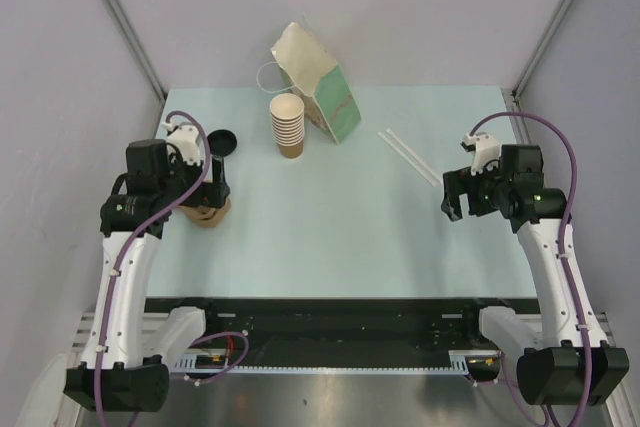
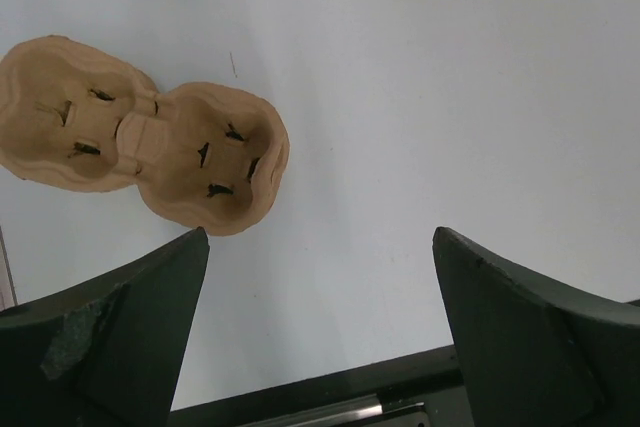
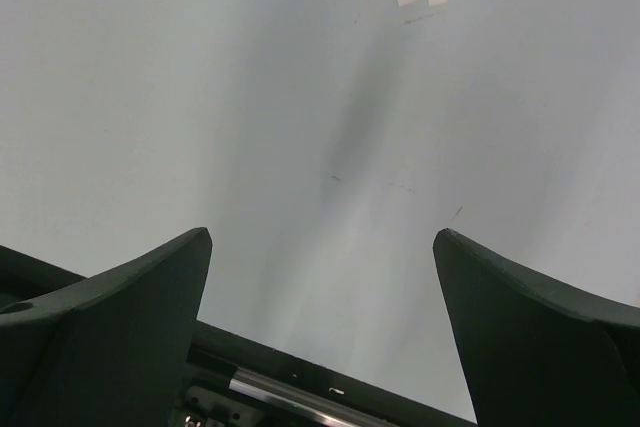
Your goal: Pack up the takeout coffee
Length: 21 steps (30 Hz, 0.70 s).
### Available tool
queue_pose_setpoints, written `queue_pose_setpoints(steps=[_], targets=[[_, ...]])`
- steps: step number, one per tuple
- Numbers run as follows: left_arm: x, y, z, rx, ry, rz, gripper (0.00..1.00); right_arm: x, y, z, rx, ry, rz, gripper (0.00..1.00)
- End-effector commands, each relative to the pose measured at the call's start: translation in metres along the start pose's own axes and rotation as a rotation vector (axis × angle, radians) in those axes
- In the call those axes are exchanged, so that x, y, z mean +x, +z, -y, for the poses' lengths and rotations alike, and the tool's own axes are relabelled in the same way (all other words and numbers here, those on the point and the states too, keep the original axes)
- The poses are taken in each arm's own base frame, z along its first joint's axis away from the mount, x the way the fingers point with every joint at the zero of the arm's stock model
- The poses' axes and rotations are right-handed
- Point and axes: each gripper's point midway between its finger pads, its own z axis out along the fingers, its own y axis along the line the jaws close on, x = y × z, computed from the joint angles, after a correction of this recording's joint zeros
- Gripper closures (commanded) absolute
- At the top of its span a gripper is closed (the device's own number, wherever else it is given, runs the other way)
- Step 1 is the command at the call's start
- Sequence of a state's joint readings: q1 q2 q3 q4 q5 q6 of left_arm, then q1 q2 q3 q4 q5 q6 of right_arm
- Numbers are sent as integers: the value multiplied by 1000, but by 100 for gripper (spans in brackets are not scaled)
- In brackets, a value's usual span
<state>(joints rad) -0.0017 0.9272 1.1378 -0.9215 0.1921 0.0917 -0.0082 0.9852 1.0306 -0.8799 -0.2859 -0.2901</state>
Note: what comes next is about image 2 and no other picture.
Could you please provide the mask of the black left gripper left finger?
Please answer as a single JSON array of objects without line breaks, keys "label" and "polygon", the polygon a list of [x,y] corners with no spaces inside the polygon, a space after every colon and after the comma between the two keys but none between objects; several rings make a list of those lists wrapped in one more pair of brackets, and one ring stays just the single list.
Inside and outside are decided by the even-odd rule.
[{"label": "black left gripper left finger", "polygon": [[2,425],[166,425],[208,256],[197,228],[2,311]]}]

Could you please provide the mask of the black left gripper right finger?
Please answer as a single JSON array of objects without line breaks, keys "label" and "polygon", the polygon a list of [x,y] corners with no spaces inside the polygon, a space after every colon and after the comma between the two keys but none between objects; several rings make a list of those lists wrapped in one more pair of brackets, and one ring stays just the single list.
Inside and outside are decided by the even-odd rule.
[{"label": "black left gripper right finger", "polygon": [[639,307],[571,287],[458,232],[437,279],[478,426],[636,426]]}]

